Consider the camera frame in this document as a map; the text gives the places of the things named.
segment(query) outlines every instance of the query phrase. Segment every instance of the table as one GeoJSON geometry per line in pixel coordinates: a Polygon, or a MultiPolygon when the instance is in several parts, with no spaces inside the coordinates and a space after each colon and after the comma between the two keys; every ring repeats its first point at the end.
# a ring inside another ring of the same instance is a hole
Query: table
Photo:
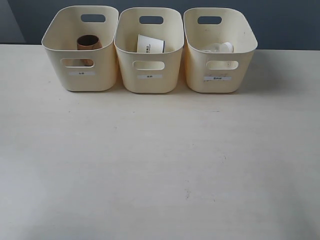
{"type": "Polygon", "coordinates": [[[0,72],[0,240],[320,239],[319,51],[233,94],[69,92],[40,45],[0,72]]]}

